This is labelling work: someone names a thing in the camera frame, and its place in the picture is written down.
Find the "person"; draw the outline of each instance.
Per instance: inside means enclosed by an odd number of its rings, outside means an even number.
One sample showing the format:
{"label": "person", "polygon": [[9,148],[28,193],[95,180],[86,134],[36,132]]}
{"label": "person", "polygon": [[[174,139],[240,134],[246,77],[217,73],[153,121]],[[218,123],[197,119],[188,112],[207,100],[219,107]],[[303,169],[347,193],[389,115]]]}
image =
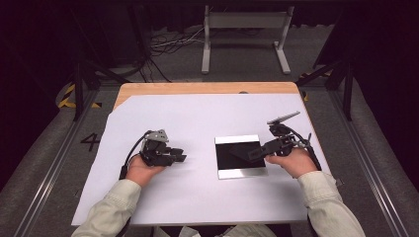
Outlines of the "person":
{"label": "person", "polygon": [[[318,236],[365,236],[358,219],[342,202],[336,181],[332,176],[317,171],[307,151],[294,148],[287,157],[270,155],[265,159],[280,165],[297,179],[309,219]],[[164,167],[148,167],[138,155],[134,156],[126,179],[118,181],[105,198],[91,208],[87,220],[72,236],[116,236],[135,211],[141,188],[163,170]]]}

